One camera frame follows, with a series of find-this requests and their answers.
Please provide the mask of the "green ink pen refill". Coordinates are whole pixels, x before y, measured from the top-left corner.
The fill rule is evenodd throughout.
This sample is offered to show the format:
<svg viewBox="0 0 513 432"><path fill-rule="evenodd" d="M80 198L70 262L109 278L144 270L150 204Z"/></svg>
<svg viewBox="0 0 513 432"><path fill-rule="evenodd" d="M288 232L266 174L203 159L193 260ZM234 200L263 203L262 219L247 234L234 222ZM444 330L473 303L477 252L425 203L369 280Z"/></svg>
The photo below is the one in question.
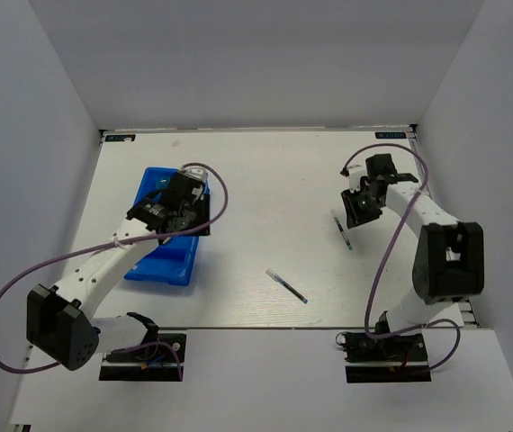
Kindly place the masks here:
<svg viewBox="0 0 513 432"><path fill-rule="evenodd" d="M344 240L345 244L346 244L346 247L348 248L348 250L352 251L353 250L353 246L345 232L345 229L343 227L343 225L341 224L341 221L337 215L337 212L334 210L334 209L331 209L330 210L330 215L333 219L333 221L335 222L336 226L337 226L337 229L339 231L339 234L340 236L342 237L342 239Z"/></svg>

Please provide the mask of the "blue ink pen refill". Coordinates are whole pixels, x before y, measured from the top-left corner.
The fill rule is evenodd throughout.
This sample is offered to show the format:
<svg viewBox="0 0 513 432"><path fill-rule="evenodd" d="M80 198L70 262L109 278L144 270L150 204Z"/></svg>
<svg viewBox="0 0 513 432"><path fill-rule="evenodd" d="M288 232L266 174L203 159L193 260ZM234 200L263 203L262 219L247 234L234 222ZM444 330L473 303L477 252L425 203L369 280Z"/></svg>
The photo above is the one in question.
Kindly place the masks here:
<svg viewBox="0 0 513 432"><path fill-rule="evenodd" d="M271 269L267 269L265 273L273 279L275 282L280 284L283 288L285 288L287 291L289 291L292 295L294 295L296 298L298 298L302 303L307 304L308 299L302 295L300 292L298 292L294 287L292 287L289 283L287 283L279 274L274 272Z"/></svg>

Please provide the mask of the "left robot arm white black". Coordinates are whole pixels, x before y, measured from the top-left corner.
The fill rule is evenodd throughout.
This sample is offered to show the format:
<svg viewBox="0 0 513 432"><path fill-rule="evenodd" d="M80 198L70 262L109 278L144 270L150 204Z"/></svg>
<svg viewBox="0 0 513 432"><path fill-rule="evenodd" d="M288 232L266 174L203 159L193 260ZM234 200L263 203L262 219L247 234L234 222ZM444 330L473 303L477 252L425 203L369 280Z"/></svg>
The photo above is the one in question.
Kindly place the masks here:
<svg viewBox="0 0 513 432"><path fill-rule="evenodd" d="M27 296L27 340L69 371L95 354L128 348L137 358L158 351L156 323L136 312L97 318L112 288L145 256L174 233L208 232L207 171L187 166L167 184L133 205L112 234L112 247L94 252L50 288L37 285Z"/></svg>

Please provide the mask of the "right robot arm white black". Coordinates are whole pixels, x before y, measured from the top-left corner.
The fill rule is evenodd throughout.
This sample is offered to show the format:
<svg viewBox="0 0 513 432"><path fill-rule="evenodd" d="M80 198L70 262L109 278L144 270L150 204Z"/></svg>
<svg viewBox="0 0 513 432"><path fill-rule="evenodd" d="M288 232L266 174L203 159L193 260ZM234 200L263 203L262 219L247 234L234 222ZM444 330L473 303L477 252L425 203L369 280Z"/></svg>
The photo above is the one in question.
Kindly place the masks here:
<svg viewBox="0 0 513 432"><path fill-rule="evenodd" d="M459 220L427 193L429 172L401 173L392 156L376 154L360 168L347 161L340 171L349 187L341 198L346 225L357 228L378 220L384 209L400 220L377 266L364 313L364 332L376 351L393 359L408 346L406 334L439 322L454 303L480 294L484 288L484 233L477 222ZM376 324L370 318L376 291L392 250L404 228L418 243L411 269L411 287Z"/></svg>

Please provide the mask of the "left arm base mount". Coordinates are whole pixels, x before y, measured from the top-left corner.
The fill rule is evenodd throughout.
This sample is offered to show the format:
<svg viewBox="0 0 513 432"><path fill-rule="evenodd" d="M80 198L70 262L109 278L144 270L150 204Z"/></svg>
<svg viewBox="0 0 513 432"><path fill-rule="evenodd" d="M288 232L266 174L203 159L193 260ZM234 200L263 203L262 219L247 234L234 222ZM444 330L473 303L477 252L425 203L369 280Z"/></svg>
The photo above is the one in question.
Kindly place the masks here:
<svg viewBox="0 0 513 432"><path fill-rule="evenodd" d="M108 353L101 362L101 382L178 383L184 378L186 331L159 332L159 345L129 353Z"/></svg>

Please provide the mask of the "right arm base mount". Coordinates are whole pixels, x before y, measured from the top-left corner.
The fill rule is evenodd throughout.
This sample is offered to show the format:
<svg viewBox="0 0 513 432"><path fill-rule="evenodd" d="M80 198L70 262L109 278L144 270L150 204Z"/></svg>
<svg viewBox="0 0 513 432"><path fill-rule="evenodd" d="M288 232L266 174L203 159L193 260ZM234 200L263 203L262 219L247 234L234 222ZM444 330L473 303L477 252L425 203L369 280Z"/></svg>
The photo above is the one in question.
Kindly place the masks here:
<svg viewBox="0 0 513 432"><path fill-rule="evenodd" d="M345 353L347 383L426 383L431 381L428 352L421 334L371 339L365 333L335 337Z"/></svg>

